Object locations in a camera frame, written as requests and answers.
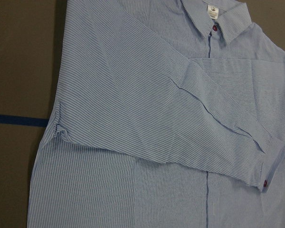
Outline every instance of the blue striped shirt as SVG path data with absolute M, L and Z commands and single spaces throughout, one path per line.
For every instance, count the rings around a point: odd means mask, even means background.
M 234 0 L 69 0 L 29 201 L 28 227 L 285 227 L 285 52 Z

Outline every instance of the blue stripe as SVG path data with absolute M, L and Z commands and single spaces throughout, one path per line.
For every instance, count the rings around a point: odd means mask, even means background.
M 15 124 L 25 126 L 46 127 L 48 119 L 39 119 L 14 115 L 0 115 L 0 124 Z

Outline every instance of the folded sleeve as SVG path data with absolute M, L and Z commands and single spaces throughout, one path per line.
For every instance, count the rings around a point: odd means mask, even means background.
M 260 191 L 285 156 L 283 141 L 116 1 L 68 1 L 55 104 L 39 147 L 57 134 Z
M 275 137 L 285 142 L 285 59 L 192 60 Z

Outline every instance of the shirt label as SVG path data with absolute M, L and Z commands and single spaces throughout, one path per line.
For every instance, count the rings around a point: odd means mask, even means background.
M 219 15 L 219 11 L 218 10 L 219 9 L 216 8 L 215 6 L 208 5 L 207 13 L 210 16 L 210 18 L 217 19 L 218 15 Z

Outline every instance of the sleeve cuff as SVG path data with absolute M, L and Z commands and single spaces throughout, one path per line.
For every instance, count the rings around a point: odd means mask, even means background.
M 265 193 L 267 191 L 278 165 L 284 158 L 285 143 L 276 137 L 272 137 L 261 169 L 261 179 L 258 186 L 260 192 Z

